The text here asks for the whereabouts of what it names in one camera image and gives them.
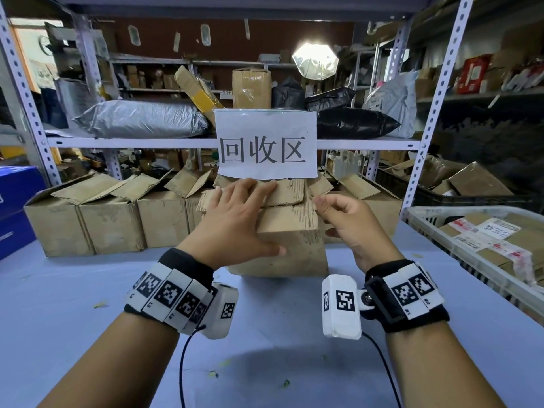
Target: black plastic bag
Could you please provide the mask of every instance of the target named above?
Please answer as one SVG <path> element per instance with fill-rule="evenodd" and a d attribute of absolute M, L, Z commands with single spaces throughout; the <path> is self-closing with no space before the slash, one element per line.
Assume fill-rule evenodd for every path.
<path fill-rule="evenodd" d="M 317 113 L 318 139 L 375 139 L 398 126 L 398 121 L 375 110 L 345 107 Z"/>
<path fill-rule="evenodd" d="M 272 88 L 272 108 L 304 110 L 306 94 L 304 89 L 292 77 Z"/>
<path fill-rule="evenodd" d="M 354 97 L 355 90 L 347 87 L 335 88 L 318 95 L 306 97 L 306 110 L 320 111 L 347 107 L 351 103 L 351 99 Z"/>

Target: brown wall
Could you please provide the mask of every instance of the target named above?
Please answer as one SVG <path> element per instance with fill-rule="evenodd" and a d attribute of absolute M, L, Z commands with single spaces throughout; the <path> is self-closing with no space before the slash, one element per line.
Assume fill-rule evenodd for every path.
<path fill-rule="evenodd" d="M 259 54 L 291 53 L 304 41 L 347 46 L 351 44 L 353 23 L 249 20 L 251 39 L 245 37 L 243 20 L 176 20 L 168 18 L 109 18 L 115 20 L 120 53 L 159 58 L 197 55 L 202 60 L 257 61 Z M 200 25 L 210 27 L 212 45 L 200 41 Z M 132 45 L 127 26 L 138 28 L 141 46 Z M 173 51 L 174 35 L 181 34 L 179 52 Z"/>

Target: gray package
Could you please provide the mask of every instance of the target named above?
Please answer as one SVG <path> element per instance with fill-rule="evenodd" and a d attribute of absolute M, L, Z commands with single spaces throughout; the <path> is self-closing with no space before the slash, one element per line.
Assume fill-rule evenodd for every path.
<path fill-rule="evenodd" d="M 208 127 L 206 117 L 184 102 L 110 100 L 73 120 L 94 137 L 108 139 L 176 139 L 198 136 Z"/>

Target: person's right hand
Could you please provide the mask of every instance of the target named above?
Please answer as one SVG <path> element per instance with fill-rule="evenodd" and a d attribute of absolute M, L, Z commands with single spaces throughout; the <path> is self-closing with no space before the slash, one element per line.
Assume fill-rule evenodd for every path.
<path fill-rule="evenodd" d="M 337 236 L 353 251 L 355 263 L 363 272 L 404 259 L 365 202 L 338 194 L 316 196 L 313 202 L 319 216 L 335 227 Z"/>

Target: lamp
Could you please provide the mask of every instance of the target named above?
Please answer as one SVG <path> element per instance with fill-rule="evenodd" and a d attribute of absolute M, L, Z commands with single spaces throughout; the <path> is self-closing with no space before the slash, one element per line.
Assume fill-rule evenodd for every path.
<path fill-rule="evenodd" d="M 325 80 L 336 74 L 338 58 L 326 44 L 304 43 L 293 54 L 300 74 L 310 80 Z"/>

